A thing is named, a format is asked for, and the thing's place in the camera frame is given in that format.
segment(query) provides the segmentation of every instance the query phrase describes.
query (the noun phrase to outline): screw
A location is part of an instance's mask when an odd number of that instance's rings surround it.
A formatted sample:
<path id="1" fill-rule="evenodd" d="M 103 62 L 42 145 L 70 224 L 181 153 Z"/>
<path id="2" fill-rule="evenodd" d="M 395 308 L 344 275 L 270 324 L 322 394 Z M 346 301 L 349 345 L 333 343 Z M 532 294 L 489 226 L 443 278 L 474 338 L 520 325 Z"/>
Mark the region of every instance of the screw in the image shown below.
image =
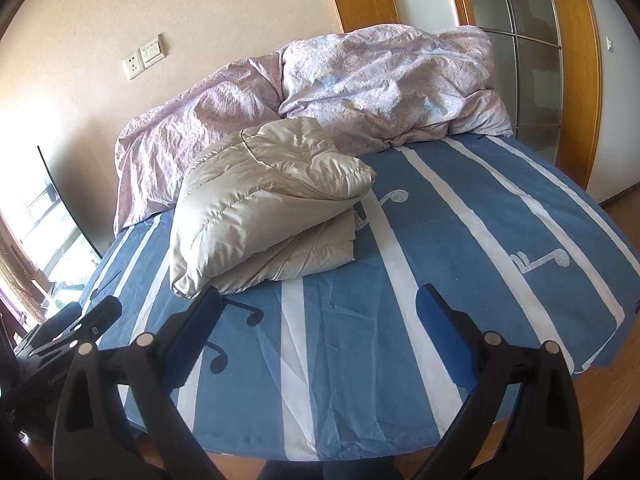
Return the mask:
<path id="1" fill-rule="evenodd" d="M 138 346 L 149 346 L 154 341 L 154 335 L 149 332 L 140 334 L 136 338 L 136 344 Z"/>
<path id="2" fill-rule="evenodd" d="M 497 332 L 487 332 L 484 340 L 491 346 L 498 346 L 502 342 L 502 337 Z"/>
<path id="3" fill-rule="evenodd" d="M 93 349 L 94 349 L 94 346 L 91 343 L 82 343 L 78 347 L 78 353 L 80 355 L 87 355 Z"/>
<path id="4" fill-rule="evenodd" d="M 547 341 L 545 343 L 545 350 L 550 354 L 557 354 L 560 351 L 560 347 L 555 341 Z"/>

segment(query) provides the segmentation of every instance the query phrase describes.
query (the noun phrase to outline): wall switch panel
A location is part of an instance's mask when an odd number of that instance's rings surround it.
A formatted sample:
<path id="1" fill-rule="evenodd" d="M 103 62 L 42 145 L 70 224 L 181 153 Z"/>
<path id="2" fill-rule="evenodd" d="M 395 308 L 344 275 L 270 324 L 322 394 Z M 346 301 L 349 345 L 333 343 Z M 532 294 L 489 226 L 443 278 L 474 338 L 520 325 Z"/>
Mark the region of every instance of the wall switch panel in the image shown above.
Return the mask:
<path id="1" fill-rule="evenodd" d="M 127 79 L 130 81 L 141 72 L 144 72 L 145 65 L 142 62 L 140 51 L 136 49 L 136 51 L 129 54 L 126 59 L 123 59 L 122 67 L 124 68 L 124 73 L 126 74 Z"/>
<path id="2" fill-rule="evenodd" d="M 145 43 L 140 47 L 140 54 L 142 55 L 142 63 L 145 68 L 149 68 L 154 63 L 157 63 L 164 57 L 164 48 L 162 47 L 162 40 L 160 36 L 156 36 L 148 43 Z"/>

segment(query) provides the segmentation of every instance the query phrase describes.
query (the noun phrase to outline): blue striped bed sheet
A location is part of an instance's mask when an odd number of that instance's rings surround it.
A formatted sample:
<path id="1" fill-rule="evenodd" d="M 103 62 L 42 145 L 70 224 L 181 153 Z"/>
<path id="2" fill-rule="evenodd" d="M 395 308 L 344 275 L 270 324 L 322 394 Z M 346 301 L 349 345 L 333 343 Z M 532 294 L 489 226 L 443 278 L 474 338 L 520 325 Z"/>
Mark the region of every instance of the blue striped bed sheet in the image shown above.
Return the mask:
<path id="1" fill-rule="evenodd" d="M 570 370 L 609 365 L 640 300 L 638 254 L 570 179 L 510 138 L 471 134 L 365 155 L 378 177 L 356 206 L 355 261 L 233 299 L 186 384 L 172 392 L 211 452 L 348 460 L 433 446 L 466 392 L 450 380 L 415 313 L 433 283 L 453 309 L 510 343 L 554 339 Z M 127 228 L 88 283 L 123 315 L 100 348 L 125 346 L 187 308 L 168 284 L 173 211 Z M 94 300 L 89 300 L 97 291 Z M 143 428 L 132 395 L 120 393 Z M 511 409 L 508 392 L 501 414 Z"/>

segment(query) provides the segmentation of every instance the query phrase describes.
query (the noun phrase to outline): curtain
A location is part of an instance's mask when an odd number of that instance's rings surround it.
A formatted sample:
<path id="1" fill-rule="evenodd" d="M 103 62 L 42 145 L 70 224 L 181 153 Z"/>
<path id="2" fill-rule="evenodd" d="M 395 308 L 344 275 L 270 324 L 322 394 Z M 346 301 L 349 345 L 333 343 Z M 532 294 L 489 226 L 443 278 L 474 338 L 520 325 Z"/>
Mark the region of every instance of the curtain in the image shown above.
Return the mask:
<path id="1" fill-rule="evenodd" d="M 0 279 L 17 296 L 21 307 L 37 322 L 44 322 L 40 309 L 41 292 L 31 283 L 38 268 L 24 253 L 20 242 L 14 237 L 0 213 Z"/>

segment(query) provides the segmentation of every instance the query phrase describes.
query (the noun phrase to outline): blue gripper pad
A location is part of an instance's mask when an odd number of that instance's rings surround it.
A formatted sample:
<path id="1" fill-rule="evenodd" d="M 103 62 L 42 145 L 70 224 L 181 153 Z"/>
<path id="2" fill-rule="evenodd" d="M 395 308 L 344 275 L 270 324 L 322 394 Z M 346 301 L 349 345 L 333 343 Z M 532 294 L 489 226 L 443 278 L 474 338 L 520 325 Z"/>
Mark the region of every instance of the blue gripper pad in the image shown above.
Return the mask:
<path id="1" fill-rule="evenodd" d="M 441 304 L 426 285 L 418 289 L 415 309 L 451 379 L 471 393 L 478 382 L 474 354 L 453 323 L 452 310 Z"/>
<path id="2" fill-rule="evenodd" d="M 189 310 L 195 303 L 197 303 L 196 309 L 191 316 L 187 317 Z M 164 357 L 162 386 L 167 391 L 184 386 L 204 343 L 209 338 L 224 309 L 225 306 L 218 291 L 209 287 L 193 300 L 186 312 L 172 314 L 164 322 L 159 334 L 162 333 L 162 329 L 166 325 L 172 322 L 179 323 L 178 320 L 183 322 Z"/>

